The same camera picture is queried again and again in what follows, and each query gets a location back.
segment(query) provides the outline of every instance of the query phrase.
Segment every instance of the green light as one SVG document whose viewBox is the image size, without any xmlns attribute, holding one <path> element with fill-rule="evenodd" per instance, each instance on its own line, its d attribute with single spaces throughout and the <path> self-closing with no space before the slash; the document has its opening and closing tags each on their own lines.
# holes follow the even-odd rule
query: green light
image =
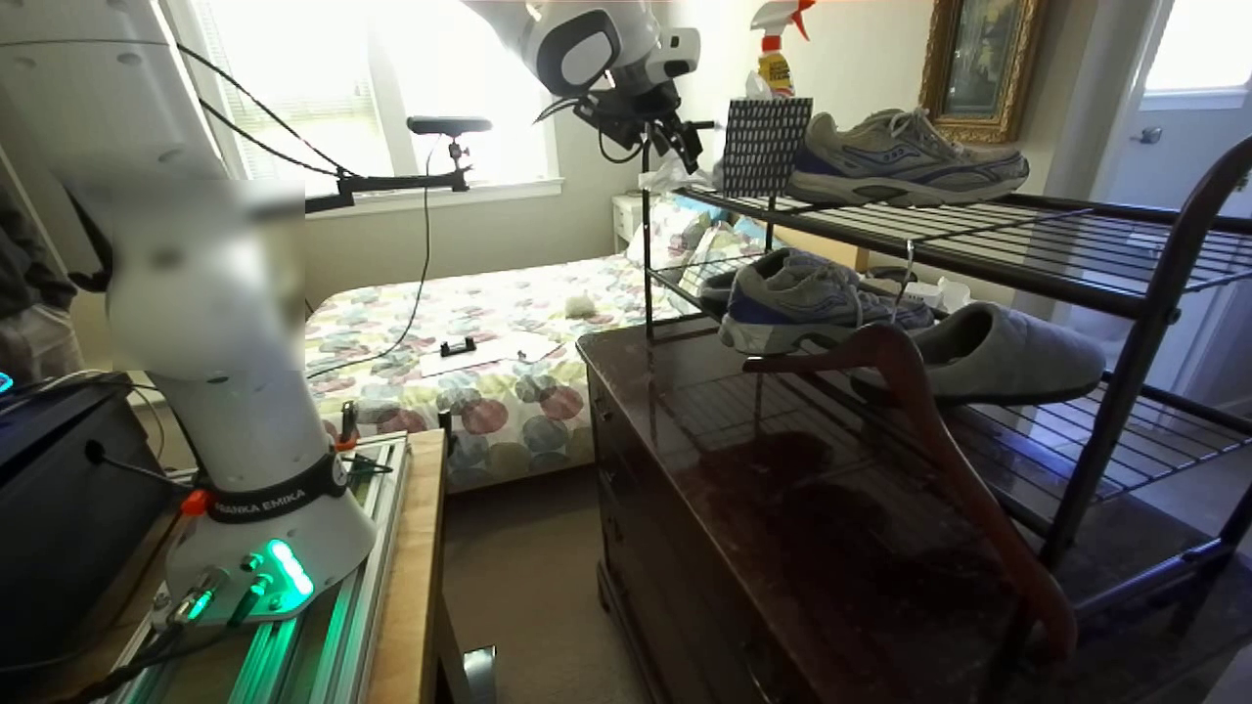
<svg viewBox="0 0 1252 704">
<path fill-rule="evenodd" d="M 187 608 L 187 624 L 198 624 L 212 608 L 212 591 L 198 591 L 198 599 Z"/>
<path fill-rule="evenodd" d="M 311 581 L 284 541 L 266 541 L 255 553 L 250 571 L 259 608 L 270 618 L 293 616 L 311 599 Z"/>
</svg>

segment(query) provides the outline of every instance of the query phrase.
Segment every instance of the bed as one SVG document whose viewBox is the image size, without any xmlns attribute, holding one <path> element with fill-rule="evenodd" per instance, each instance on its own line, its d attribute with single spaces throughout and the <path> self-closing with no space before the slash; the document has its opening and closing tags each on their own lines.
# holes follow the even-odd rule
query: bed
<svg viewBox="0 0 1252 704">
<path fill-rule="evenodd" d="M 683 257 L 674 255 L 676 226 L 653 235 L 674 281 L 697 286 L 757 251 L 756 231 L 714 225 L 713 210 L 697 225 L 680 231 Z M 316 414 L 335 424 L 354 405 L 358 436 L 427 429 L 446 414 L 448 495 L 592 467 L 576 343 L 644 322 L 637 251 L 331 294 L 293 342 Z M 687 313 L 687 296 L 653 286 L 658 322 Z"/>
</svg>

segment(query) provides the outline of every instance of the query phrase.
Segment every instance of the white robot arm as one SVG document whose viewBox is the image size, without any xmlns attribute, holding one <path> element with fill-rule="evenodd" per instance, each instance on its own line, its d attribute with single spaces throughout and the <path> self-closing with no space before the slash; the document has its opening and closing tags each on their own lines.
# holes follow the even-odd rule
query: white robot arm
<svg viewBox="0 0 1252 704">
<path fill-rule="evenodd" d="M 618 145 L 699 145 L 674 75 L 693 37 L 653 38 L 631 0 L 468 0 L 554 100 Z M 352 577 L 373 530 L 343 498 L 159 0 L 0 6 L 0 89 L 78 206 L 116 343 L 176 412 L 212 509 L 167 560 L 202 624 L 290 618 Z"/>
<path fill-rule="evenodd" d="M 697 126 L 676 116 L 674 77 L 697 70 L 699 37 L 674 29 L 658 37 L 640 0 L 465 0 L 491 23 L 503 49 L 623 149 L 653 145 L 697 173 Z"/>
</svg>

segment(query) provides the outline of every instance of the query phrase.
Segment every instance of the sole of shoe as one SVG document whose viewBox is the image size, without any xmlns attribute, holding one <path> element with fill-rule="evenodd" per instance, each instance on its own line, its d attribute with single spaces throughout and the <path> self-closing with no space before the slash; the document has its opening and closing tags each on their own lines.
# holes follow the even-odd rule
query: sole of shoe
<svg viewBox="0 0 1252 704">
<path fill-rule="evenodd" d="M 894 397 L 888 386 L 864 382 L 864 379 L 849 379 L 849 386 L 873 405 L 873 407 L 894 407 Z M 1066 405 L 1081 397 L 1090 397 L 1100 382 L 1083 382 L 1083 386 L 1052 386 L 1052 392 L 1034 392 L 1034 397 L 936 397 L 936 407 L 970 407 L 970 405 L 988 405 L 988 407 L 1040 407 L 1040 405 Z"/>
<path fill-rule="evenodd" d="M 1012 197 L 1019 180 L 1002 180 L 984 188 L 927 188 L 909 180 L 839 180 L 826 173 L 793 173 L 789 193 L 811 205 L 894 205 L 894 206 L 920 206 L 920 205 L 984 205 Z"/>
<path fill-rule="evenodd" d="M 839 343 L 853 333 L 855 330 L 832 330 L 832 326 L 747 326 L 747 322 L 731 322 L 731 319 L 721 322 L 721 342 L 744 356 L 785 356 L 802 342 Z"/>
</svg>

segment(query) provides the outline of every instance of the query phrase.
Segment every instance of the white sneaker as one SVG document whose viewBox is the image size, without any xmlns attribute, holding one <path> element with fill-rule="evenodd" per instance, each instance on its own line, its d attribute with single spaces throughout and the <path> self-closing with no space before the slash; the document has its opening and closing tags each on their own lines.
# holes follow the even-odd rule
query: white sneaker
<svg viewBox="0 0 1252 704">
<path fill-rule="evenodd" d="M 910 342 L 936 405 L 1055 405 L 1104 376 L 1095 342 L 1002 304 L 966 304 Z M 853 382 L 864 399 L 888 399 L 876 371 L 853 371 Z"/>
<path fill-rule="evenodd" d="M 744 356 L 777 356 L 802 342 L 836 343 L 864 326 L 923 330 L 931 322 L 923 300 L 876 294 L 829 257 L 770 251 L 736 276 L 721 342 Z"/>
<path fill-rule="evenodd" d="M 811 122 L 789 188 L 817 205 L 980 205 L 1019 188 L 1016 149 L 970 149 L 923 113 L 879 110 L 836 135 L 829 113 Z"/>
</svg>

